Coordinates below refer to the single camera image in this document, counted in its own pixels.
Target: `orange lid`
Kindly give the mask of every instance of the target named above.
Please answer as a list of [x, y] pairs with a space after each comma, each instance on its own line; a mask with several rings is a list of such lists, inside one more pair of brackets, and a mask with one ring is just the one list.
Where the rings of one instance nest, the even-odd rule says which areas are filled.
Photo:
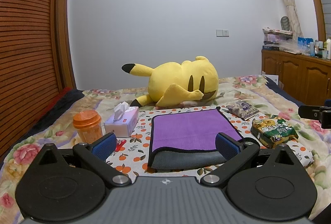
[[101, 117], [95, 110], [80, 112], [73, 117], [73, 126], [76, 129], [88, 128], [101, 122]]

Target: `cabinet door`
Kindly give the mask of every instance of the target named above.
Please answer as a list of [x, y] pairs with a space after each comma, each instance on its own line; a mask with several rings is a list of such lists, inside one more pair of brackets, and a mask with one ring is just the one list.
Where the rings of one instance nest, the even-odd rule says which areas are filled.
[[303, 62], [301, 101], [306, 105], [323, 105], [330, 95], [331, 68]]
[[262, 52], [262, 71], [266, 75], [277, 75], [278, 74], [278, 55], [272, 51]]
[[300, 99], [302, 60], [294, 57], [279, 56], [279, 81], [283, 90], [295, 99]]

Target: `orange container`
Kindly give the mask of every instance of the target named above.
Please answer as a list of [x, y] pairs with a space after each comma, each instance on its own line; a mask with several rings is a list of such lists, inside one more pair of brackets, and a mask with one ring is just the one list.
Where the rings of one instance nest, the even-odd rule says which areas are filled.
[[95, 110], [76, 114], [72, 124], [83, 142], [91, 144], [102, 137], [101, 116]]

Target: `metal screw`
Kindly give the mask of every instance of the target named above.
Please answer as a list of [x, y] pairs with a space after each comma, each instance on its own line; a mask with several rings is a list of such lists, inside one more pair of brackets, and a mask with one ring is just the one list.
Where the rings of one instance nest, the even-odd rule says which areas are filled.
[[113, 182], [116, 184], [125, 184], [129, 181], [129, 178], [125, 175], [116, 175], [113, 177]]
[[203, 179], [210, 184], [215, 184], [219, 181], [219, 177], [217, 175], [206, 175], [203, 177]]

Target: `red object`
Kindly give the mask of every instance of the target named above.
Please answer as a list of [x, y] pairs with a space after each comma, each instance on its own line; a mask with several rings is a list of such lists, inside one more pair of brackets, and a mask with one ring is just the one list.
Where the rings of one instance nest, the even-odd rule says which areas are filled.
[[53, 106], [57, 103], [57, 101], [60, 100], [64, 95], [66, 95], [66, 93], [70, 90], [72, 90], [71, 87], [65, 87], [57, 96], [55, 96], [50, 102], [50, 104], [44, 110], [42, 110], [39, 115], [36, 116], [34, 123], [36, 123], [39, 119], [41, 119], [43, 115], [45, 115], [49, 110], [51, 110]]
[[115, 152], [119, 152], [122, 146], [126, 143], [126, 140], [117, 140]]

